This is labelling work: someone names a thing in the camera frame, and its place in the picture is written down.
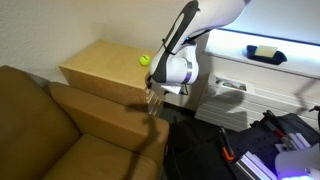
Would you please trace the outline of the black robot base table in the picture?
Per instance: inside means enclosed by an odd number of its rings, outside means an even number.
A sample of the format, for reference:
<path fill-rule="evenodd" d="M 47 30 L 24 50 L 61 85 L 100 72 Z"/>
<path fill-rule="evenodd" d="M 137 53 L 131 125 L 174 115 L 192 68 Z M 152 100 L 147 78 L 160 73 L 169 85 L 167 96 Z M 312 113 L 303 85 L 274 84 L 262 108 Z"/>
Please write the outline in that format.
<path fill-rule="evenodd" d="M 227 161 L 223 153 L 222 156 L 236 180 L 250 180 L 235 165 L 247 151 L 256 155 L 277 180 L 320 180 L 319 133 L 294 114 L 276 117 L 275 126 L 290 140 L 294 150 L 288 150 L 263 119 L 228 136 L 235 158 Z"/>

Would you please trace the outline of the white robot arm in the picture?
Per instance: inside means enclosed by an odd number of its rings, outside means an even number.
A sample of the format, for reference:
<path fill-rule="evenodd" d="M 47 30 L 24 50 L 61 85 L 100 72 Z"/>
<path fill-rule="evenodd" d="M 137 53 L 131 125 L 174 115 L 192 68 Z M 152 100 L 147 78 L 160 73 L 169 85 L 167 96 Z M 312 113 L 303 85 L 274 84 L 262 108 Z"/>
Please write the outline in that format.
<path fill-rule="evenodd" d="M 148 86 L 193 84 L 199 74 L 195 39 L 234 22 L 251 0 L 190 0 L 149 66 Z"/>

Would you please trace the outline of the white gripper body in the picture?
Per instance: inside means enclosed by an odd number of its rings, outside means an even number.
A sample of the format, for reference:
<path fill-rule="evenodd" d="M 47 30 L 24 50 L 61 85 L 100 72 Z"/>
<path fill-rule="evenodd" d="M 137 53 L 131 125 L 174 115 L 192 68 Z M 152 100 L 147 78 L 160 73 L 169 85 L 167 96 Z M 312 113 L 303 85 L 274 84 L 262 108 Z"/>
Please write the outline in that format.
<path fill-rule="evenodd" d="M 183 89 L 181 86 L 178 86 L 178 85 L 161 85 L 161 88 L 163 88 L 164 90 L 166 90 L 169 93 L 173 93 L 176 95 L 187 95 L 188 94 L 187 89 Z"/>

